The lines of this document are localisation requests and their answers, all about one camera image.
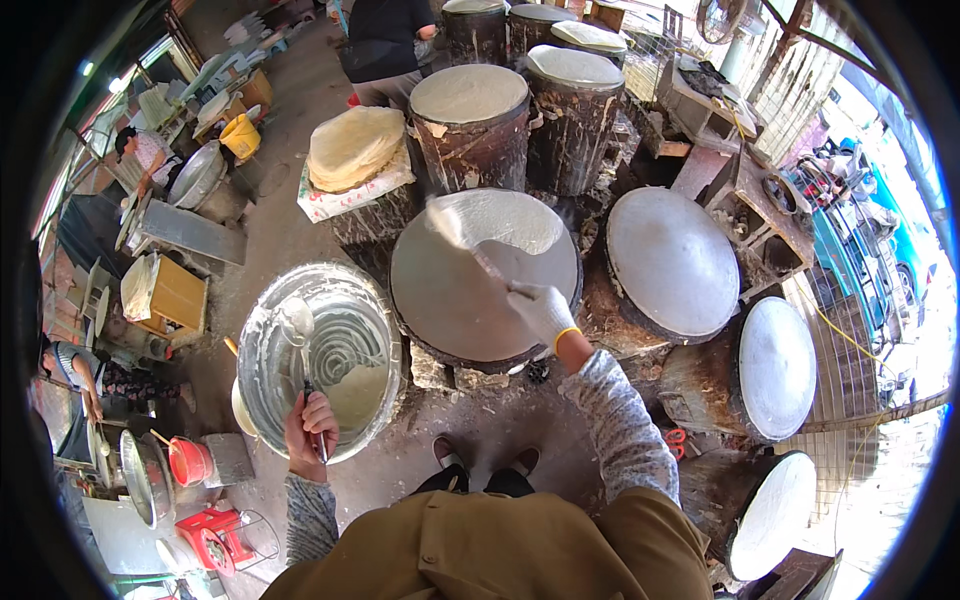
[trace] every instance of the pile of crepes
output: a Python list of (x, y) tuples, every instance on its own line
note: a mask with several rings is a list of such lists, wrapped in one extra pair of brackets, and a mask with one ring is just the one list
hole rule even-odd
[(343, 192), (373, 179), (405, 152), (403, 113), (356, 107), (322, 123), (310, 135), (310, 182), (323, 192)]

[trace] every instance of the red stool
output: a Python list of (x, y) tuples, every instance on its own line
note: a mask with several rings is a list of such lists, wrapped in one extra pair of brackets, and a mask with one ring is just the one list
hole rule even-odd
[(177, 534), (190, 542), (204, 568), (216, 569), (227, 577), (236, 573), (238, 563), (256, 556), (237, 535), (243, 527), (239, 512), (215, 509), (206, 509), (174, 525)]

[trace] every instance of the ground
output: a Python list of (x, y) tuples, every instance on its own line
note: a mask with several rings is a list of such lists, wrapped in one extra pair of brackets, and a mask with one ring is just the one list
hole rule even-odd
[[(229, 402), (235, 360), (222, 339), (239, 339), (263, 288), (303, 262), (346, 258), (324, 223), (310, 223), (295, 202), (310, 133), (346, 110), (352, 93), (327, 45), (327, 37), (336, 35), (327, 22), (308, 24), (286, 53), (263, 65), (275, 92), (272, 120), (263, 128), (256, 160), (234, 176), (238, 185), (249, 184), (256, 200), (246, 225), (247, 262), (213, 277), (209, 333), (183, 357), (198, 400), (197, 414), (185, 415), (191, 436), (240, 431)], [(402, 410), (386, 429), (359, 454), (328, 470), (341, 531), (366, 511), (398, 501), (433, 474), (437, 465), (430, 447), (441, 433), (452, 436), (472, 465), (472, 489), (482, 490), (494, 469), (534, 444), (543, 452), (530, 478), (534, 487), (595, 514), (604, 503), (596, 455), (576, 407), (557, 393), (562, 369), (559, 364), (552, 367), (548, 381), (539, 386), (521, 373), (507, 389), (467, 395), (427, 392), (411, 384)], [(258, 597), (283, 570), (285, 554), (286, 460), (265, 444), (246, 439), (257, 478), (228, 488), (226, 496), (236, 508), (256, 510), (270, 521), (281, 539), (281, 552), (277, 559), (226, 580), (233, 599)]]

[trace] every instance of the ladle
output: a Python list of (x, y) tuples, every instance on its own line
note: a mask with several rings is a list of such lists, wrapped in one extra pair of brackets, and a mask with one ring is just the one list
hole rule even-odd
[[(300, 348), (300, 357), (303, 360), (303, 399), (306, 401), (313, 393), (313, 384), (310, 382), (310, 338), (313, 337), (313, 311), (306, 300), (300, 296), (291, 296), (284, 300), (279, 307), (280, 331), (290, 342), (291, 346)], [(322, 463), (326, 464), (326, 436), (311, 433), (313, 445)]]

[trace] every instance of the brown jacket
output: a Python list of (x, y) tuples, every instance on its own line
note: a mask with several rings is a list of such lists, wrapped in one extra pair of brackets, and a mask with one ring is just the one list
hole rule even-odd
[(622, 492), (595, 521), (552, 493), (419, 493), (358, 517), (321, 561), (263, 600), (713, 597), (708, 538), (659, 492)]

